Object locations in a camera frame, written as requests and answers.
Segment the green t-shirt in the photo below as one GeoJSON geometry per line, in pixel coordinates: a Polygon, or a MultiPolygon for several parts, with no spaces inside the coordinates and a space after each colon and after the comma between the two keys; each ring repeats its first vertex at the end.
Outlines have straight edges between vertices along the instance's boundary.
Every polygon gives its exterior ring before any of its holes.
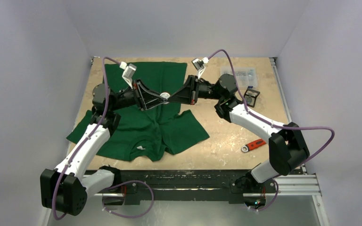
{"type": "MultiPolygon", "coordinates": [[[[157,92],[176,92],[182,87],[187,64],[175,62],[135,62],[133,79],[141,79],[157,92]]],[[[190,110],[181,111],[181,104],[169,103],[147,111],[137,106],[117,110],[121,119],[110,139],[98,155],[133,161],[146,156],[159,161],[165,152],[175,155],[209,138],[209,134],[190,110]]]]}

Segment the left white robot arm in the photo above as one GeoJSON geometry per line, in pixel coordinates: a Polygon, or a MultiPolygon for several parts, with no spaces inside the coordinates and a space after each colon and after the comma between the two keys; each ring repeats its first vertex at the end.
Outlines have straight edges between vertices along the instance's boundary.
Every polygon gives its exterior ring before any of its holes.
{"type": "Polygon", "coordinates": [[[119,93],[111,91],[107,83],[93,89],[93,115],[82,138],[68,156],[54,169],[45,169],[40,176],[42,205],[52,210],[55,220],[67,214],[77,216],[88,198],[108,190],[115,193],[127,185],[135,186],[139,180],[123,181],[119,169],[102,166],[95,173],[85,172],[98,150],[113,136],[121,116],[114,111],[136,105],[148,110],[167,102],[169,95],[149,90],[141,80],[119,93]]]}

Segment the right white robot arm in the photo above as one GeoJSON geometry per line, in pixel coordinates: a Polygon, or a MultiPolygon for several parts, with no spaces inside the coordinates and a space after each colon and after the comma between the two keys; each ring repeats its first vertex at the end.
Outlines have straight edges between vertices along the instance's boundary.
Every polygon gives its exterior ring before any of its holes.
{"type": "Polygon", "coordinates": [[[194,105],[198,99],[216,99],[214,106],[218,116],[239,125],[263,139],[269,148],[269,159],[247,173],[246,186],[256,192],[264,182],[277,175],[288,175],[310,156],[300,128],[295,123],[284,125],[272,121],[247,108],[235,93],[238,87],[234,76],[223,74],[215,84],[197,76],[188,76],[186,82],[167,101],[194,105]]]}

